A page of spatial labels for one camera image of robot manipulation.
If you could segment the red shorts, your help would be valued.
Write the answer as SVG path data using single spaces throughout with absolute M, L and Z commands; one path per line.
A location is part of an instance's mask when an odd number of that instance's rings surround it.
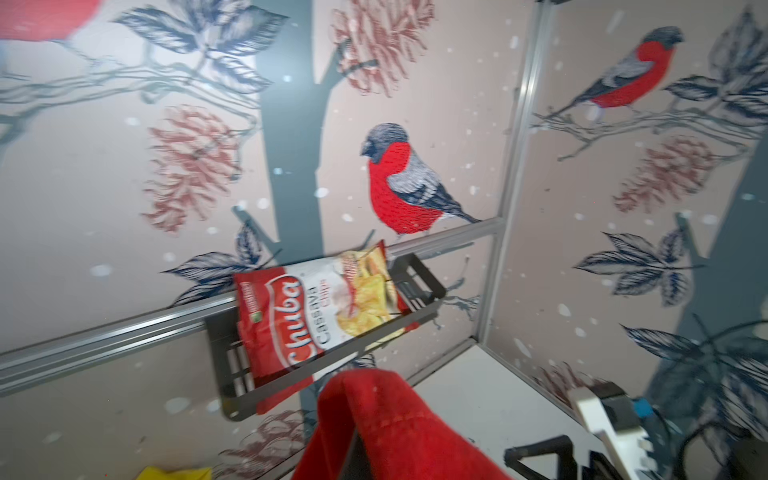
M 506 479 L 397 373 L 350 370 L 317 401 L 318 422 L 294 479 Z

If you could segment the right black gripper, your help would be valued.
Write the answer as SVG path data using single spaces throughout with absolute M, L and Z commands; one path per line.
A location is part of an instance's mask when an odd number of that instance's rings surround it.
M 636 413 L 641 419 L 642 426 L 646 430 L 643 425 L 643 420 L 652 415 L 651 407 L 645 400 L 632 399 L 632 401 Z M 506 449 L 504 452 L 504 463 L 507 468 L 519 473 L 526 480 L 547 480 L 547 477 L 525 465 L 523 461 L 529 458 L 555 455 L 557 457 L 555 479 L 577 480 L 578 465 L 573 453 L 574 448 L 571 439 L 567 435 L 561 435 L 534 444 Z M 654 447 L 651 457 L 655 461 L 656 453 Z M 603 453 L 592 452 L 590 454 L 589 465 L 585 468 L 583 477 L 585 479 L 622 479 L 608 459 L 606 450 Z M 659 474 L 659 465 L 657 462 L 657 470 L 655 473 L 651 474 L 650 479 L 659 479 L 660 477 L 661 475 Z

